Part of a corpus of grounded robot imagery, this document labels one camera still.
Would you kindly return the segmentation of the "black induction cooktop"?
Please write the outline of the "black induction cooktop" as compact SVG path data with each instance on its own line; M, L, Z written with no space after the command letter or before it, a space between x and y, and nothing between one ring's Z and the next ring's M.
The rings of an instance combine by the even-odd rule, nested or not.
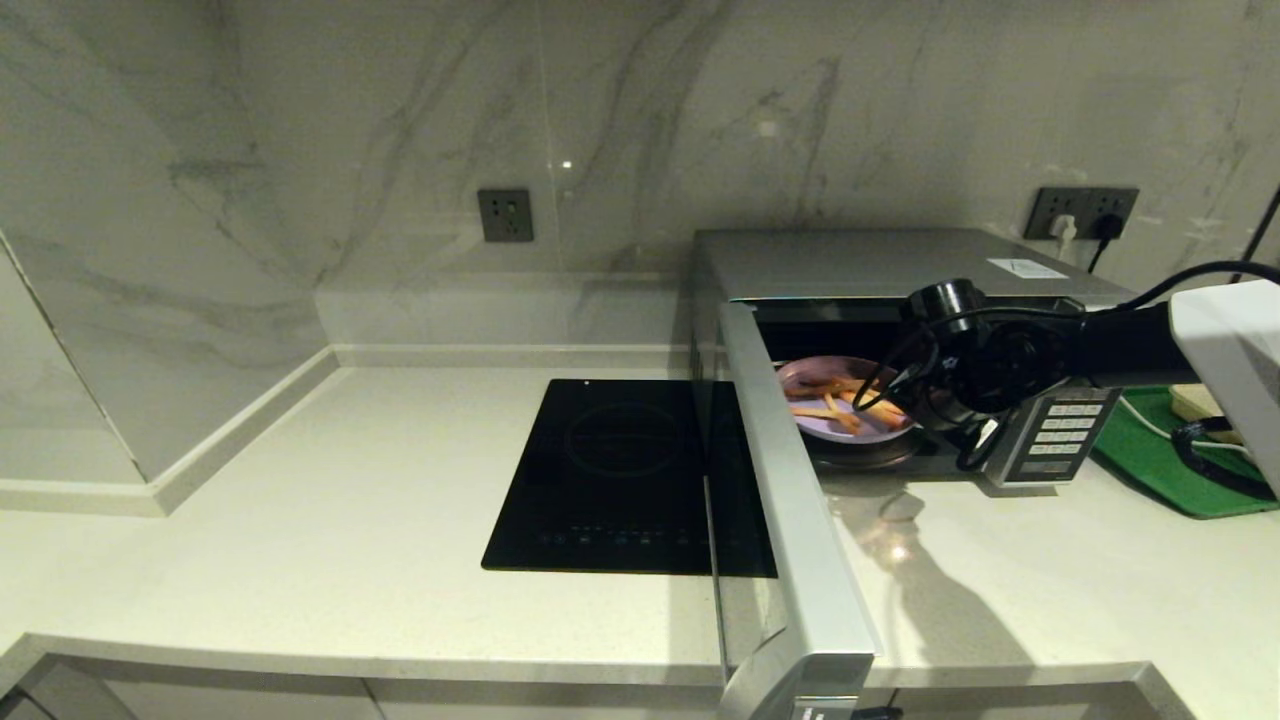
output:
M690 383L550 380L481 565L709 575L704 461Z

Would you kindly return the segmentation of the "dark glass microwave door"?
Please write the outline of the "dark glass microwave door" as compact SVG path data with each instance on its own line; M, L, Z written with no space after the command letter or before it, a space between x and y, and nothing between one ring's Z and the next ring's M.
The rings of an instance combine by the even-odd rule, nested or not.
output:
M695 341L716 720L902 720L891 692L867 689L879 639L753 310L712 301Z

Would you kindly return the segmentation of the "grey single wall socket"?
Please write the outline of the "grey single wall socket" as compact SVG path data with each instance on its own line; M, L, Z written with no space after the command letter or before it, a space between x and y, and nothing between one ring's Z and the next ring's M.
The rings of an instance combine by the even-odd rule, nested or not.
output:
M532 205L529 190L479 190L477 208L484 242L531 243L535 240Z

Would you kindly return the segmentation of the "green plastic tray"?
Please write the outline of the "green plastic tray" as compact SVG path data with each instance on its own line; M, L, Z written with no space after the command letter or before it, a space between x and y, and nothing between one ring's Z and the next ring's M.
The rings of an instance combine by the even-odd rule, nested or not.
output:
M1198 520L1280 510L1280 500L1244 452L1197 441L1207 462L1242 478L1219 484L1185 466L1169 436L1187 420L1170 411L1167 387L1126 389L1094 443L1094 456L1130 486Z

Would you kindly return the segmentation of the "beige plastic box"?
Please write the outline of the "beige plastic box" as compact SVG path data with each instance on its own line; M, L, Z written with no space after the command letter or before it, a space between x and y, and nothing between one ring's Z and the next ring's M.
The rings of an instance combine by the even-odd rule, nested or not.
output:
M1187 421L1221 416L1222 409L1203 384L1170 386L1170 411Z

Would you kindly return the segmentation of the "grey angled cabinet panel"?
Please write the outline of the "grey angled cabinet panel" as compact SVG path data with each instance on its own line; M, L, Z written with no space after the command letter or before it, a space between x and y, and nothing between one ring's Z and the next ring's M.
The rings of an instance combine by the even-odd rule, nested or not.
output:
M52 720L138 720L104 679L69 660L41 660L17 689Z

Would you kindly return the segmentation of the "purple plastic plate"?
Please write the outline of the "purple plastic plate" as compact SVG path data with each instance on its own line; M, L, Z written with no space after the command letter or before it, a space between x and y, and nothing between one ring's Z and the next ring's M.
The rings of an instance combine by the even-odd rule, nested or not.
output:
M860 391L856 392L859 400L863 400L870 392L881 395L881 391L884 389L896 377L896 372L892 369L886 368L878 372L876 368L876 363L864 357L823 355L801 357L791 363L783 363L776 368L774 373L783 389L785 397L786 393L792 393L792 388L800 384L818 384L844 375L863 378L867 383ZM850 406L842 401L838 395L833 396L838 401L844 413L851 413ZM820 400L808 402L790 402L787 400L787 404L788 407L808 406L827 409ZM806 416L794 416L794 420L801 433L845 445L864 445L877 439L891 439L904 436L916 428L916 423L911 418L908 425L892 430L883 427L873 418L855 416L861 421L861 427L855 436L847 434L836 421Z

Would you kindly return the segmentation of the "dark round plate base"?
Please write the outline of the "dark round plate base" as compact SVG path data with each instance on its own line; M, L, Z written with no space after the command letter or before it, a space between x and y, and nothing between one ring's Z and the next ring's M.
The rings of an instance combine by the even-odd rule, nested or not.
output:
M895 468L916 456L928 442L914 430L891 439L864 445L845 445L801 433L810 460L817 466L854 471L878 471Z

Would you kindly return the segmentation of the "silver Panasonic microwave oven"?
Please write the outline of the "silver Panasonic microwave oven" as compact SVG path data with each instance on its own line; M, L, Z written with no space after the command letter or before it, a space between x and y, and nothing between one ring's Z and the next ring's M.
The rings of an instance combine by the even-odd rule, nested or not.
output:
M899 337L899 307L928 284L975 282L1000 306L1110 307L1134 293L1034 249L974 229L699 231L695 233L690 302L690 372L698 357L695 323L712 301L746 304L776 368L810 356L852 356L873 363ZM1027 281L987 263L1025 258L1068 274ZM909 461L878 471L817 466L815 471L868 477L983 478L992 486L1030 488L1075 479L1117 406L1117 389L1057 389L1012 418L982 469L956 468L964 433L913 429L928 445ZM1068 405L1089 415L1050 415Z

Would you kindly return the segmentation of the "grey double wall socket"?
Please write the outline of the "grey double wall socket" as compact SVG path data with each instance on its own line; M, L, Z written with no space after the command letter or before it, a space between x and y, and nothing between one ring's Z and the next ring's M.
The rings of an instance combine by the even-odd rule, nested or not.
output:
M1140 190L1133 186L1042 186L1036 192L1021 237L1024 240L1052 240L1048 225L1050 220L1059 214L1075 215L1076 240L1096 240L1091 227L1105 213L1116 213L1124 217L1126 229L1139 195Z

